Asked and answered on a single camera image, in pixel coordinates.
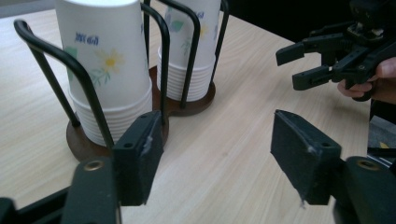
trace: wooden table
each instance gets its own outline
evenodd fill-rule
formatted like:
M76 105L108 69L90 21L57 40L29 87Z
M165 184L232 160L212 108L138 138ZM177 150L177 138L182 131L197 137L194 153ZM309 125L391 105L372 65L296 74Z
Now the wooden table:
M21 208L67 187L78 161L66 144L68 118L16 35L16 18L57 46L61 39L54 10L0 20L0 196ZM150 66L160 45L153 24ZM343 147L345 159L366 153L370 106L343 97L333 83L294 91L291 75L318 66L319 58L278 67L275 53L289 44L230 18L213 104L198 115L170 118L148 204L122 207L123 223L333 223L332 205L302 206L270 154L274 112L307 119ZM67 91L64 66L49 62Z

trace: paper cup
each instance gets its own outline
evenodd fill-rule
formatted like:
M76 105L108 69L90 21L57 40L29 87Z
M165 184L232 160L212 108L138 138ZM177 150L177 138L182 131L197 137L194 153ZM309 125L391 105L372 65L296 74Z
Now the paper cup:
M117 141L138 116L152 110L140 1L56 0L55 9L64 50L89 73ZM67 73L85 134L104 146L83 89L75 75Z
M201 24L200 38L194 64L198 67L211 64L212 57L216 50L221 1L176 1L194 11ZM177 66L187 67L194 30L193 23L186 14L171 7L166 9L165 21L168 25L171 37L169 62Z
M213 68L215 65L216 57L212 55L212 63L206 67L194 66L191 74L191 82L189 86L189 92L187 95L187 102L193 102L202 99L209 89L209 84L213 74ZM161 68L162 68L162 57L159 51L158 55L158 66L157 66L157 87L161 90ZM187 69L173 64L168 64L168 81L167 81L167 92L166 96L180 101L184 89L184 83L186 79Z

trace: black mechanical claw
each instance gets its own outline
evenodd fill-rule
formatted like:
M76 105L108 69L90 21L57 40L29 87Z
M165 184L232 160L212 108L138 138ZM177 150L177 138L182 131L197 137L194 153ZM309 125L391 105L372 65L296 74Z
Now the black mechanical claw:
M303 58L305 53L321 55L320 67L292 77L295 90L343 79L350 89L369 80L380 62L396 56L396 0L351 0L350 9L355 21L325 26L276 53L277 65ZM354 99L370 98L367 92Z

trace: dark background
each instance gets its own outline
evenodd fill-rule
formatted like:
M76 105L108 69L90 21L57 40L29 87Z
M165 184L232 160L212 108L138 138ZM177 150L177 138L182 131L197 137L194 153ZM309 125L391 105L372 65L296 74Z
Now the dark background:
M228 0L230 13L299 42L325 25L352 21L348 0Z

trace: round wooden base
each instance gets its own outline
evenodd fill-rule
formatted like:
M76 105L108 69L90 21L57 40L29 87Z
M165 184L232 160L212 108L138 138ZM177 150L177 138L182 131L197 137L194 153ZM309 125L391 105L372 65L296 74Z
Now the round wooden base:
M161 93L157 87L157 67L149 69L149 76L152 82L152 109L160 110ZM166 107L164 110L165 123L163 125L163 143L166 143L169 134L169 117L170 116L191 116L198 114L207 109L213 102L216 94L215 84L209 85L206 96L194 102L187 102L184 108L181 108L180 101L166 98ZM95 156L110 156L110 148L103 147L92 142L84 133L81 126L73 127L71 122L67 124L66 140L73 155L79 161L87 160Z

